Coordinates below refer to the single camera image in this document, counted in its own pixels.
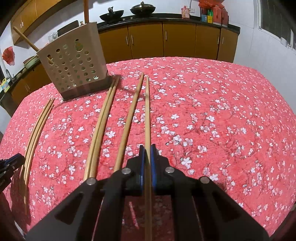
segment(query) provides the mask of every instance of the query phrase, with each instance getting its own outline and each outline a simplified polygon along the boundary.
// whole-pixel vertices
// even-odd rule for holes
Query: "pink floral tablecloth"
[[[103,140],[97,179],[111,175],[133,94],[149,76],[151,139],[186,175],[206,175],[271,235],[295,202],[295,115],[258,71],[198,58],[147,58],[108,64],[120,74]],[[133,118],[125,162],[144,144],[145,83]],[[4,191],[17,223],[29,230],[82,183],[86,158],[106,91],[63,102],[53,84],[27,96],[1,143],[1,158],[25,149],[44,105],[55,99],[30,173],[25,216],[17,178]],[[126,200],[124,240],[143,237],[142,200]],[[173,240],[169,197],[153,201],[155,240]]]

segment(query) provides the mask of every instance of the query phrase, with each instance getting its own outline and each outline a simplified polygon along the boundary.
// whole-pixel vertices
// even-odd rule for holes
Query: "silver screw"
[[[201,183],[203,183],[203,184],[208,184],[208,183],[210,182],[209,178],[207,178],[207,177],[201,177],[201,178],[200,178],[200,181],[201,181]]]
[[[128,167],[125,167],[121,170],[122,174],[127,175],[131,173],[131,169],[129,169]]]
[[[175,169],[173,167],[166,167],[165,168],[166,173],[173,173],[174,171],[175,171]]]
[[[93,185],[96,183],[96,179],[91,177],[89,179],[86,180],[87,185]]]

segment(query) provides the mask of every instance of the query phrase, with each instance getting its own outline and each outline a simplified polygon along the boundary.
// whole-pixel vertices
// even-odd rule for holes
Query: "brown cabinet door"
[[[13,27],[17,27],[22,33],[24,32],[23,31],[23,28],[22,28],[22,17],[21,17],[21,14],[19,14],[18,16],[16,16],[16,18],[11,23],[11,35],[12,35],[13,43],[15,44],[16,41],[20,38],[20,36],[17,34],[16,31],[13,30]]]
[[[163,52],[165,57],[194,57],[194,23],[163,23]]]
[[[99,36],[107,64],[132,59],[127,27],[108,30]]]
[[[237,48],[238,34],[230,30],[221,29],[220,45],[217,60],[233,63]]]
[[[23,32],[37,19],[35,0],[32,0],[22,11]]]
[[[196,25],[195,53],[196,58],[217,59],[220,29]]]
[[[51,83],[51,80],[48,77],[42,64],[39,64],[36,67],[34,67],[32,70],[30,70],[30,72],[27,74],[24,80],[30,93]]]
[[[162,23],[128,26],[133,59],[163,57]]]
[[[36,0],[37,17],[40,17],[48,9],[53,7],[56,3],[57,3],[57,0]]]
[[[30,93],[24,79],[20,79],[17,85],[11,91],[12,99],[17,105],[20,105],[22,100]]]

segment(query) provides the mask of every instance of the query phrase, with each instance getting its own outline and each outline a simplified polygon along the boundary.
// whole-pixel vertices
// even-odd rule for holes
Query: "beige plastic basket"
[[[64,100],[111,85],[96,22],[63,34],[37,55]]]

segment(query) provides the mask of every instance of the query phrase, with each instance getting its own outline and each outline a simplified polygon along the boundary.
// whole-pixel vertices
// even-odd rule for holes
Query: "table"
[[[295,202],[295,115],[258,71],[198,58],[147,58],[108,64],[120,74],[106,126],[97,179],[111,175],[123,127],[142,71],[149,75],[151,139],[170,164],[193,178],[208,176],[271,235]],[[30,174],[25,216],[17,175],[4,191],[16,222],[29,230],[82,183],[101,91],[63,102],[53,84],[27,96],[1,143],[1,158],[24,155],[49,98],[55,99]],[[137,104],[124,165],[144,144],[144,93]],[[155,240],[172,240],[169,197],[153,201]],[[143,200],[126,200],[123,240],[143,238]]]

